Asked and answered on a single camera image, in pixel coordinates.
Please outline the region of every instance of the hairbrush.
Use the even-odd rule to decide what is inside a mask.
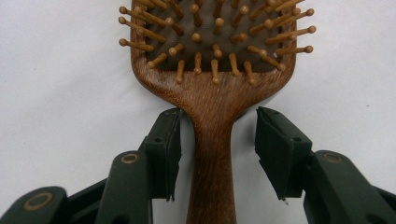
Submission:
[[[134,75],[149,91],[182,108],[195,132],[187,223],[236,223],[230,140],[233,123],[250,106],[290,80],[296,21],[314,14],[303,0],[134,0],[120,8],[131,27]]]

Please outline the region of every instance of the wooden hairbrush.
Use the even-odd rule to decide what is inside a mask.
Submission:
[[[230,139],[237,116],[289,81],[303,0],[134,0],[120,8],[130,26],[134,74],[149,91],[182,108],[195,131],[187,223],[236,223]]]

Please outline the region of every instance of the white surface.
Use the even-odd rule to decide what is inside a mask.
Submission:
[[[137,149],[158,114],[172,107],[134,78],[118,40],[113,1],[0,3],[0,215],[24,193],[62,186],[69,195],[108,175],[112,159]],[[282,112],[314,150],[347,155],[373,184],[396,192],[396,36],[393,0],[307,0],[318,27],[299,45],[290,83],[260,105]],[[254,153],[254,108],[233,127],[238,223],[306,223],[301,199],[276,199]],[[182,121],[176,201],[154,202],[155,223],[184,223],[193,131]]]

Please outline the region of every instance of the white background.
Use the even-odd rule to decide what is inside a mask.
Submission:
[[[3,0],[0,3],[0,215],[23,194],[62,186],[68,194],[106,178],[115,156],[138,149],[172,106],[134,78],[118,44],[126,0]],[[352,159],[367,179],[396,192],[396,2],[307,0],[318,31],[294,76],[260,103],[292,120],[313,142]],[[303,200],[277,200],[254,152],[255,107],[233,126],[238,223],[306,223]],[[182,120],[176,201],[154,201],[154,221],[184,223],[193,130]]]

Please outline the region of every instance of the brush handle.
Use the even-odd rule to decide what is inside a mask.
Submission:
[[[194,125],[195,159],[187,224],[235,224],[231,129],[233,124]]]

